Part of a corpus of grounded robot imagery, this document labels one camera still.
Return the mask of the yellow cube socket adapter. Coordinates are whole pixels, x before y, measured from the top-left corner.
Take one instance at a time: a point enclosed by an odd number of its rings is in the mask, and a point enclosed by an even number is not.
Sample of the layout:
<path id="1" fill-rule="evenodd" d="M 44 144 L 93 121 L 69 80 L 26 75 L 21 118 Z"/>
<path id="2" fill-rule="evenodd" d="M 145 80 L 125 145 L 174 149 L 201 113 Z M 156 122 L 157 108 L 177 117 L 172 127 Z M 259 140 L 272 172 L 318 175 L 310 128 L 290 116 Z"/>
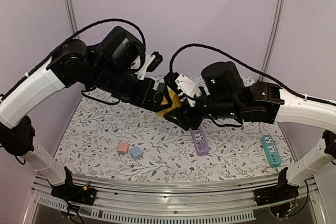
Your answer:
<path id="1" fill-rule="evenodd" d="M 156 112 L 156 116 L 164 118 L 164 116 L 167 113 L 169 113 L 172 110 L 174 110 L 176 108 L 179 108 L 181 106 L 181 102 L 180 102 L 179 96 L 173 90 L 169 89 L 169 96 L 171 98 L 172 105 L 169 108 L 167 108 L 167 109 L 164 109 L 162 111 Z"/>

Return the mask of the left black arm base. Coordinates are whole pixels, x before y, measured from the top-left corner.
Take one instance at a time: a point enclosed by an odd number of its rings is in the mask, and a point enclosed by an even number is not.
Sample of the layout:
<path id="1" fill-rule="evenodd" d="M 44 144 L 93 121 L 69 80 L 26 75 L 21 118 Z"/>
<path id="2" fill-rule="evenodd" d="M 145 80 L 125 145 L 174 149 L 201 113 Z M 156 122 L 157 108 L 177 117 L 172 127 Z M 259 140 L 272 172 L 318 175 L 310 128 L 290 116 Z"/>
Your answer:
<path id="1" fill-rule="evenodd" d="M 72 180 L 72 172 L 64 167 L 65 182 L 62 185 L 51 185 L 51 195 L 64 200 L 65 202 L 76 202 L 93 206 L 97 190 L 91 187 L 92 182 L 87 181 L 84 185 L 75 185 Z"/>

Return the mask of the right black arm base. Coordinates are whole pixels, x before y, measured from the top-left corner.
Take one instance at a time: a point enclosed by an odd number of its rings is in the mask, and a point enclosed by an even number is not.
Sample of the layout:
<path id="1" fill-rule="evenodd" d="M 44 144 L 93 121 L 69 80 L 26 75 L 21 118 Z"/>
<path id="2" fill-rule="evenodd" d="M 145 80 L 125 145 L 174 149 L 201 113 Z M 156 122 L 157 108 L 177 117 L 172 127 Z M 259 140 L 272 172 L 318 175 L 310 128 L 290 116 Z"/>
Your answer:
<path id="1" fill-rule="evenodd" d="M 254 200 L 257 206 L 289 200 L 299 196 L 298 186 L 288 184 L 287 171 L 287 167 L 280 171 L 276 185 L 254 190 Z"/>

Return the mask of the pink plug adapter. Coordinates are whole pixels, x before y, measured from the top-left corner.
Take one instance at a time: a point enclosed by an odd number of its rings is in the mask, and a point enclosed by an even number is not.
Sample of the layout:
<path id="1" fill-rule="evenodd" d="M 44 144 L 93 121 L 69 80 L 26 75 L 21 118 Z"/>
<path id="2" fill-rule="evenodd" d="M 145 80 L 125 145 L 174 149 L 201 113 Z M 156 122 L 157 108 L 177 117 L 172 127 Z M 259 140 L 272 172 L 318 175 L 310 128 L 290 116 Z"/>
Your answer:
<path id="1" fill-rule="evenodd" d="M 119 143 L 117 152 L 119 154 L 127 154 L 129 152 L 130 145 L 128 143 Z"/>

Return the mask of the purple power strip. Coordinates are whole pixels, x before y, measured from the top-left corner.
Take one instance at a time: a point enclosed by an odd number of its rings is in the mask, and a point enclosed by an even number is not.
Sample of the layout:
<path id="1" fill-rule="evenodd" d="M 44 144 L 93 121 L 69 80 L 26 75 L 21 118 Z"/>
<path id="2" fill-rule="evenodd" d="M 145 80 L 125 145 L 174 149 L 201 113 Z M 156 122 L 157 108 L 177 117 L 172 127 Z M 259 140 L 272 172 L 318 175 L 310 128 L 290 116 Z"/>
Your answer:
<path id="1" fill-rule="evenodd" d="M 208 155 L 209 147 L 202 129 L 190 130 L 197 156 Z"/>

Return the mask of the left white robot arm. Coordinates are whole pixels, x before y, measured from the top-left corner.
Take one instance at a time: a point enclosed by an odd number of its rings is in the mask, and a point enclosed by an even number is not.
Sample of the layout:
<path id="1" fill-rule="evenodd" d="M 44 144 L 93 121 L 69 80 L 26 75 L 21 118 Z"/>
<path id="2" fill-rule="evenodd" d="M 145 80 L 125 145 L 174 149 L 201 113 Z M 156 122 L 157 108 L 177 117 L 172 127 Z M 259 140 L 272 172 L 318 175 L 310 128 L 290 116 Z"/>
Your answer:
<path id="1" fill-rule="evenodd" d="M 1 96 L 1 146 L 29 162 L 67 200 L 75 199 L 78 188 L 72 184 L 71 172 L 36 139 L 29 112 L 75 83 L 85 86 L 82 94 L 101 89 L 117 102 L 162 111 L 172 104 L 167 86 L 145 76 L 161 60 L 157 52 L 146 54 L 143 35 L 136 37 L 120 26 L 91 46 L 77 35 L 70 36 Z"/>

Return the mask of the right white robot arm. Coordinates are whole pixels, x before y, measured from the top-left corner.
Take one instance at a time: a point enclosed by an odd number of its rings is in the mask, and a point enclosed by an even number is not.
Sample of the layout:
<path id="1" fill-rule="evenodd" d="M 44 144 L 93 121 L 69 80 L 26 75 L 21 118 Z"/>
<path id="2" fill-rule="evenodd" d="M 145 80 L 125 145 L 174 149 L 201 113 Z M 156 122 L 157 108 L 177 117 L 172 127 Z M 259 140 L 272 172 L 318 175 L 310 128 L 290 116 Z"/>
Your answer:
<path id="1" fill-rule="evenodd" d="M 273 76 L 247 87 L 237 70 L 242 64 L 237 58 L 228 56 L 227 61 L 205 67 L 201 76 L 206 90 L 184 74 L 170 69 L 164 81 L 185 100 L 164 117 L 187 130 L 198 128 L 204 119 L 214 124 L 220 119 L 233 119 L 235 127 L 245 122 L 287 122 L 323 129 L 315 147 L 280 172 L 271 196 L 282 201 L 291 194 L 292 187 L 299 186 L 335 160 L 335 103 L 298 93 Z"/>

